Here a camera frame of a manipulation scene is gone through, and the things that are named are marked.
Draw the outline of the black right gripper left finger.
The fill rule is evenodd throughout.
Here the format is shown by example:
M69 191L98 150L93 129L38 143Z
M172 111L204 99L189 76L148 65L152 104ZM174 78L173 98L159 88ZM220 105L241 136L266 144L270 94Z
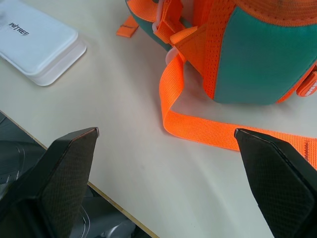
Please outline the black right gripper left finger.
M56 139L0 200L0 238L69 238L91 171L99 130Z

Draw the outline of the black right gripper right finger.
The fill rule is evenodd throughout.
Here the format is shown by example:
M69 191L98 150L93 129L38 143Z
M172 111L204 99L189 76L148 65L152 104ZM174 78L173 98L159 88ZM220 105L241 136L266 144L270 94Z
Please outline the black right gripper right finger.
M234 137L274 238L317 238L317 170L286 140L242 128Z

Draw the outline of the teal and orange bag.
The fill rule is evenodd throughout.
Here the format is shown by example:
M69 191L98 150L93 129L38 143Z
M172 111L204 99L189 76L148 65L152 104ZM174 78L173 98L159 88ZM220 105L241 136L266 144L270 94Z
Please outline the teal and orange bag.
M184 64L223 104L278 104L317 90L317 0L193 0L193 23L182 0L125 0L131 16L117 34L141 27L167 50L159 95L164 129L187 140L238 150L236 125L174 112Z

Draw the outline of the white plastic box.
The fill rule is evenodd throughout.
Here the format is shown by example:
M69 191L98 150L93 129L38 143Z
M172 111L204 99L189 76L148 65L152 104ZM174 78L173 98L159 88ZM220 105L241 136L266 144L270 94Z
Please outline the white plastic box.
M0 57L49 86L87 50L79 33L20 0L0 1Z

